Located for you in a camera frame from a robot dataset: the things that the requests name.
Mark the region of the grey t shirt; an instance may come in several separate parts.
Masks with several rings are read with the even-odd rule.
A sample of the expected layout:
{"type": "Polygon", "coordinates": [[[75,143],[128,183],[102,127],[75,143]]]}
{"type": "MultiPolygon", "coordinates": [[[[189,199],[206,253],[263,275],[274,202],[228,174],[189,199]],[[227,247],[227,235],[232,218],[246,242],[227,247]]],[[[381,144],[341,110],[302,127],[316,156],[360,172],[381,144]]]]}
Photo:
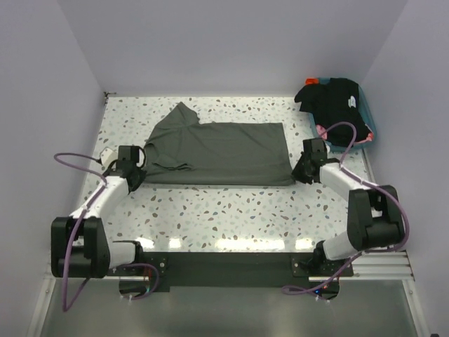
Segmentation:
{"type": "Polygon", "coordinates": [[[178,103],[144,146],[146,182],[169,185],[289,186],[281,123],[205,123],[178,103]]]}

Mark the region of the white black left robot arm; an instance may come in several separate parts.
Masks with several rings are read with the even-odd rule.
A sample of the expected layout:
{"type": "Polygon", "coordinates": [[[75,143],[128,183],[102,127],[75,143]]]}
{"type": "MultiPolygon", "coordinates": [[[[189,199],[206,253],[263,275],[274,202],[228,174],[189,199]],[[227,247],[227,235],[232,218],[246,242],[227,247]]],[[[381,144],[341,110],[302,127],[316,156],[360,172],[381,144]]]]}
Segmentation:
{"type": "Polygon", "coordinates": [[[68,216],[51,223],[51,272],[55,277],[103,278],[120,267],[129,275],[145,268],[142,247],[134,240],[108,242],[106,220],[116,207],[144,182],[146,155],[142,147],[105,148],[95,160],[105,170],[85,171],[100,183],[87,200],[68,216]]]}

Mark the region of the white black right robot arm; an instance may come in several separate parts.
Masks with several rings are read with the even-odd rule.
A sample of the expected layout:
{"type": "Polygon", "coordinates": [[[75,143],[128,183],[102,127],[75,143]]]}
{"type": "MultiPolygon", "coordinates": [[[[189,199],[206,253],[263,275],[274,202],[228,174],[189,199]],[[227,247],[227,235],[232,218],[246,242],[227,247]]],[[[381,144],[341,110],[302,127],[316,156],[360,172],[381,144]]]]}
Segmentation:
{"type": "Polygon", "coordinates": [[[303,141],[303,151],[293,169],[296,181],[328,186],[347,201],[346,230],[316,244],[306,270],[327,276],[341,263],[372,249],[390,249],[403,243],[407,228],[397,191],[391,185],[379,186],[364,180],[330,158],[324,141],[303,141]]]}

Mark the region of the pink garment in basket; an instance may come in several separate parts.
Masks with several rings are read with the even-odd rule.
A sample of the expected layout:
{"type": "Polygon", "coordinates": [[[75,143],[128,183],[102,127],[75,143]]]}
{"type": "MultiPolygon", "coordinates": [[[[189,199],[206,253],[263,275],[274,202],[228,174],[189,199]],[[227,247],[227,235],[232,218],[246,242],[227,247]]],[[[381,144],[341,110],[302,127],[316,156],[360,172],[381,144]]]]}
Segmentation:
{"type": "Polygon", "coordinates": [[[319,124],[316,125],[316,132],[320,138],[322,138],[324,140],[328,139],[327,130],[322,125],[319,125],[319,124]]]}

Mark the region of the black t shirt in basket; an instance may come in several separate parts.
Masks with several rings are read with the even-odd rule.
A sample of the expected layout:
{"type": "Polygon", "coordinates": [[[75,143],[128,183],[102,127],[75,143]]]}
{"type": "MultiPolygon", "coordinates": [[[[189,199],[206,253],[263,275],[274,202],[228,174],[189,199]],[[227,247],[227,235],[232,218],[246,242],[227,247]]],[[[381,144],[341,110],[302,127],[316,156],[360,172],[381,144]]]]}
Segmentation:
{"type": "Polygon", "coordinates": [[[350,79],[330,78],[325,84],[304,85],[294,97],[300,104],[300,111],[310,113],[316,125],[326,128],[332,145],[346,147],[353,137],[352,127],[338,126],[339,122],[348,122],[356,129],[356,144],[374,140],[374,132],[365,123],[361,115],[359,85],[350,79]]]}

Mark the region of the orange garment in basket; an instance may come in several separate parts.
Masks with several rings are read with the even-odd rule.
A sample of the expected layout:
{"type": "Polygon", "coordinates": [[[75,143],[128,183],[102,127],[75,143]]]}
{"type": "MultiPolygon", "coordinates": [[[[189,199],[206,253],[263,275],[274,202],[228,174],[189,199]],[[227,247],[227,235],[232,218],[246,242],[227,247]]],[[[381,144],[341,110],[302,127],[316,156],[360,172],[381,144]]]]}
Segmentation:
{"type": "Polygon", "coordinates": [[[320,81],[319,81],[319,79],[317,79],[317,78],[307,78],[306,80],[305,80],[305,83],[304,83],[305,85],[313,85],[313,84],[320,84],[320,81]]]}

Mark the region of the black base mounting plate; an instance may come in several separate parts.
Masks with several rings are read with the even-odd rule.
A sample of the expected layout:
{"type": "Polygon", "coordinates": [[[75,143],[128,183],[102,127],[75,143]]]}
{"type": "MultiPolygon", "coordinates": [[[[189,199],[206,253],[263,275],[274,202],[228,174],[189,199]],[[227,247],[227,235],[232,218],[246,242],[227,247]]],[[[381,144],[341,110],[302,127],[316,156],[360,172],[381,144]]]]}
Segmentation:
{"type": "Polygon", "coordinates": [[[327,279],[344,265],[329,261],[311,270],[305,267],[311,258],[311,253],[285,252],[144,252],[140,262],[159,271],[156,290],[162,292],[172,287],[306,287],[310,277],[327,279]]]}

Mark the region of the aluminium frame rail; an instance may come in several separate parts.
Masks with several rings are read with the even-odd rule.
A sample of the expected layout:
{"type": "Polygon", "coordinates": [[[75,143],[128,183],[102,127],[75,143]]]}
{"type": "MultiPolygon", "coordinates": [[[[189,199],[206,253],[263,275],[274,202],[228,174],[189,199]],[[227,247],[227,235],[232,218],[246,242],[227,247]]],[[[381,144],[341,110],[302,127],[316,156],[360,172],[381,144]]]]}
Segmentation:
{"type": "MultiPolygon", "coordinates": [[[[146,269],[152,270],[153,278],[160,278],[159,271],[150,264],[138,261],[128,265],[116,267],[108,272],[105,277],[138,277],[146,269]]],[[[355,277],[360,279],[409,279],[412,276],[411,268],[405,253],[372,253],[361,256],[351,263],[350,266],[342,266],[336,273],[341,277],[355,277]]],[[[309,279],[320,280],[322,277],[310,277],[309,279]]]]}

